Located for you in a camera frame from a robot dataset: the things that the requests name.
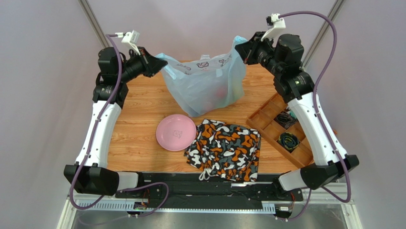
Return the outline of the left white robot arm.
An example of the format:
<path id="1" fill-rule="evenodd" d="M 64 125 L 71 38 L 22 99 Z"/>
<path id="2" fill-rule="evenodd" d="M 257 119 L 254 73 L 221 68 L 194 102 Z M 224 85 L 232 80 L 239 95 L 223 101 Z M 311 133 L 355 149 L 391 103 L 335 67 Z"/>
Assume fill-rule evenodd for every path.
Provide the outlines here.
<path id="1" fill-rule="evenodd" d="M 98 53 L 100 73 L 93 90 L 92 121 L 82 150 L 73 165 L 66 165 L 64 176 L 70 192 L 113 196 L 118 191 L 136 188 L 143 177 L 139 172 L 116 172 L 107 169 L 108 152 L 116 121 L 128 93 L 127 83 L 139 75 L 155 76 L 168 63 L 150 55 L 129 50 L 129 59 L 113 47 Z"/>

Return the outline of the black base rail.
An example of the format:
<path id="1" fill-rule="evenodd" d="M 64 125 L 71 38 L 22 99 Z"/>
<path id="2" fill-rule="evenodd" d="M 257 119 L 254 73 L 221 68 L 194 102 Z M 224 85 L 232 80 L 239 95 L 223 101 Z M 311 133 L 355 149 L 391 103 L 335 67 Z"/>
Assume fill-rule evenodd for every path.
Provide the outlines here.
<path id="1" fill-rule="evenodd" d="M 142 173 L 141 186 L 155 186 L 139 191 L 117 192 L 116 198 L 144 201 L 148 207 L 174 210 L 263 210 L 267 203 L 305 203 L 305 190 L 294 189 L 280 197 L 275 195 L 275 174 L 260 174 L 257 182 L 231 182 L 212 177 L 200 181 L 198 173 Z"/>

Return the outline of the pink plate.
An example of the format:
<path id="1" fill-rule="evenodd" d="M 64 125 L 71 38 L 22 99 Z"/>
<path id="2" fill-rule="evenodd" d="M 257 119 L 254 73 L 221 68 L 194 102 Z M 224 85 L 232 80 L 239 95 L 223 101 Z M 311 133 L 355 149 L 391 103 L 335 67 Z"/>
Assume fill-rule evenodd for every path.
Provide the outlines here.
<path id="1" fill-rule="evenodd" d="M 160 121 L 155 136 L 162 148 L 181 151 L 190 146 L 196 138 L 196 125 L 185 115 L 173 114 Z"/>

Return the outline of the camouflage patterned cloth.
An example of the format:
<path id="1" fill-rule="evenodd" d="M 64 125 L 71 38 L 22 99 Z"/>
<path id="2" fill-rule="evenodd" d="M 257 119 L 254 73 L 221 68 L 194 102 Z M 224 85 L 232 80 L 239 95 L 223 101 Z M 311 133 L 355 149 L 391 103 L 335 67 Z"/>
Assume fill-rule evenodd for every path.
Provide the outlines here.
<path id="1" fill-rule="evenodd" d="M 255 182 L 261 140 L 256 129 L 204 119 L 184 156 L 187 164 L 201 171 L 201 181 L 219 177 L 234 182 Z"/>

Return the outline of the light blue plastic bag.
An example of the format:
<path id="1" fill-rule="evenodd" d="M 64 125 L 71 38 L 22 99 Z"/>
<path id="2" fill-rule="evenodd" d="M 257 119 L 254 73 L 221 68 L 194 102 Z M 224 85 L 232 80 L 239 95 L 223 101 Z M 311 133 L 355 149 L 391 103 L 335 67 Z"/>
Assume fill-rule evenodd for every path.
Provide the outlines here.
<path id="1" fill-rule="evenodd" d="M 235 47 L 246 41 L 236 36 L 228 53 L 213 58 L 202 55 L 191 62 L 179 62 L 164 53 L 156 55 L 168 63 L 161 70 L 168 91 L 190 117 L 227 107 L 244 96 L 246 66 Z"/>

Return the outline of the dark yellow sock roll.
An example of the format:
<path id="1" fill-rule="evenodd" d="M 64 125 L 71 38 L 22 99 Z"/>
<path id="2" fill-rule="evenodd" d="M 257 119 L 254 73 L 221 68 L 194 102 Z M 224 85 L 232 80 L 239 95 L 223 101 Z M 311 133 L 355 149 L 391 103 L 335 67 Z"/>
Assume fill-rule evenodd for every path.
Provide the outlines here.
<path id="1" fill-rule="evenodd" d="M 285 150 L 291 153 L 299 146 L 300 141 L 294 134 L 285 132 L 278 137 L 277 143 L 279 143 Z"/>

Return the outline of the wooden compartment tray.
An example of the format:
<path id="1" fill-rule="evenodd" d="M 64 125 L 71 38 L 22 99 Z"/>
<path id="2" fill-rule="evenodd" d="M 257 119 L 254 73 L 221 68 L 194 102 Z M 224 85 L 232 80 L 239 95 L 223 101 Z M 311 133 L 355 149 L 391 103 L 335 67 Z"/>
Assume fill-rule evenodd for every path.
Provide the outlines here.
<path id="1" fill-rule="evenodd" d="M 297 168 L 305 167 L 314 162 L 312 150 L 299 122 L 287 110 L 287 104 L 279 94 L 274 94 L 261 107 L 248 117 L 246 123 L 260 132 L 262 138 L 272 145 Z M 278 137 L 285 132 L 297 136 L 299 146 L 291 153 L 279 143 Z"/>

